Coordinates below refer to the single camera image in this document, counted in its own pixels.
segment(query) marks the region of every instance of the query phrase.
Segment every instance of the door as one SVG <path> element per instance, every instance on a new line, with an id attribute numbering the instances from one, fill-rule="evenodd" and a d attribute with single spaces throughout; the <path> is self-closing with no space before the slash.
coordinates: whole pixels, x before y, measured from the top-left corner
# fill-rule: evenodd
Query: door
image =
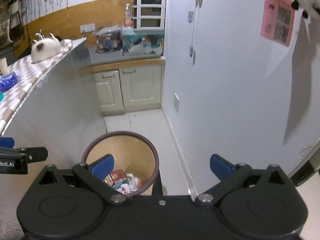
<path id="1" fill-rule="evenodd" d="M 120 70 L 124 106 L 159 104 L 161 101 L 161 65 Z"/>
<path id="2" fill-rule="evenodd" d="M 122 111 L 123 102 L 118 70 L 95 73 L 94 78 L 102 111 Z"/>

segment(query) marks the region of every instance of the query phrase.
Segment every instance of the wooden backsplash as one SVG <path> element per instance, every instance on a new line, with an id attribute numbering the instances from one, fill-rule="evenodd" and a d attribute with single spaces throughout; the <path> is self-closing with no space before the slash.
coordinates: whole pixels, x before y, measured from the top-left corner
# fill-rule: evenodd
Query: wooden backsplash
<path id="1" fill-rule="evenodd" d="M 35 36 L 40 29 L 47 36 L 52 33 L 63 39 L 78 39 L 82 37 L 80 25 L 94 23 L 96 29 L 124 24 L 124 11 L 126 3 L 132 0 L 97 0 L 78 4 L 60 11 L 43 16 L 28 24 L 31 40 L 38 40 Z M 24 28 L 25 40 L 21 38 L 21 44 L 14 49 L 15 57 L 18 57 L 29 45 L 27 27 Z M 89 47 L 95 46 L 93 34 L 86 34 Z"/>

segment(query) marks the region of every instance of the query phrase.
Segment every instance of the black bracket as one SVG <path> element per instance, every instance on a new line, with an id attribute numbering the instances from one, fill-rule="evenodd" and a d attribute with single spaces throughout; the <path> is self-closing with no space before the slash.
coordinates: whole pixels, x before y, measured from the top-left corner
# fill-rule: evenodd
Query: black bracket
<path id="1" fill-rule="evenodd" d="M 28 163 L 43 162 L 48 158 L 45 147 L 9 149 L 0 147 L 0 173 L 28 174 Z"/>

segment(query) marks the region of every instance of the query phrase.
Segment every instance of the cabinet handle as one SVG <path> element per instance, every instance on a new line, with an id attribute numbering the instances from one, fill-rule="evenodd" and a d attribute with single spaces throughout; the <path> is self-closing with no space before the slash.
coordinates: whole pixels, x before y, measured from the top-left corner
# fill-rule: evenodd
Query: cabinet handle
<path id="1" fill-rule="evenodd" d="M 112 76 L 102 76 L 102 78 L 113 78 L 115 75 L 113 74 Z"/>
<path id="2" fill-rule="evenodd" d="M 125 75 L 126 75 L 126 74 L 133 74 L 133 73 L 135 73 L 135 72 L 136 72 L 136 70 L 134 70 L 134 71 L 128 71 L 128 72 L 122 71 L 122 73 L 125 74 Z"/>

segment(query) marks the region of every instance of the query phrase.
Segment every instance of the counter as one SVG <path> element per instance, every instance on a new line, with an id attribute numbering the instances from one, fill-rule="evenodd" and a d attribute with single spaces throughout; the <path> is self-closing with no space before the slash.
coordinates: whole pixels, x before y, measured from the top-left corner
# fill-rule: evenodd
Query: counter
<path id="1" fill-rule="evenodd" d="M 71 168 L 81 161 L 89 144 L 106 133 L 86 39 L 39 75 L 3 131 L 15 148 L 48 149 L 46 162 L 28 165 L 27 175 L 0 174 L 0 239 L 21 239 L 16 208 L 44 165 Z"/>
<path id="2" fill-rule="evenodd" d="M 57 65 L 65 54 L 71 51 L 73 42 L 71 40 L 61 41 L 61 53 L 42 62 L 34 64 L 31 56 L 26 56 L 9 66 L 10 71 L 15 71 L 19 82 L 11 89 L 4 92 L 4 99 L 0 102 L 0 133 L 11 122 L 14 112 L 18 111 L 24 98 L 34 88 L 34 85 L 48 74 Z"/>
<path id="3" fill-rule="evenodd" d="M 139 60 L 139 59 L 147 59 L 147 58 L 160 58 L 161 57 L 160 55 L 156 55 L 156 54 L 140 54 L 140 55 L 124 54 L 124 56 L 123 56 L 121 51 L 97 53 L 96 47 L 89 48 L 89 54 L 90 54 L 92 66 L 114 63 L 114 62 L 121 62 L 121 61 L 130 61 L 130 60 Z"/>
<path id="4" fill-rule="evenodd" d="M 97 66 L 92 66 L 93 72 L 109 71 L 114 69 L 137 67 L 137 66 L 153 66 L 153 65 L 165 65 L 165 57 L 160 58 L 148 58 L 148 59 L 137 59 L 128 60 L 121 62 L 114 62 L 108 64 L 101 64 Z"/>

